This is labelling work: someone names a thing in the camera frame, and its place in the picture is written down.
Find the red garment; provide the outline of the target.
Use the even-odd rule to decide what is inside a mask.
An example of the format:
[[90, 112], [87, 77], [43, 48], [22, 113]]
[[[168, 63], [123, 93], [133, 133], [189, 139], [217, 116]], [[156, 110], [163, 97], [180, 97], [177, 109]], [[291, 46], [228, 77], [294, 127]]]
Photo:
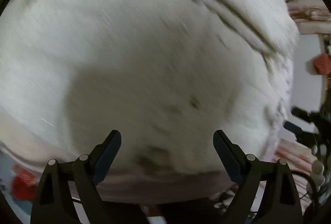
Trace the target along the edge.
[[20, 201], [33, 201], [38, 188], [36, 176], [28, 170], [16, 168], [11, 184], [12, 196]]

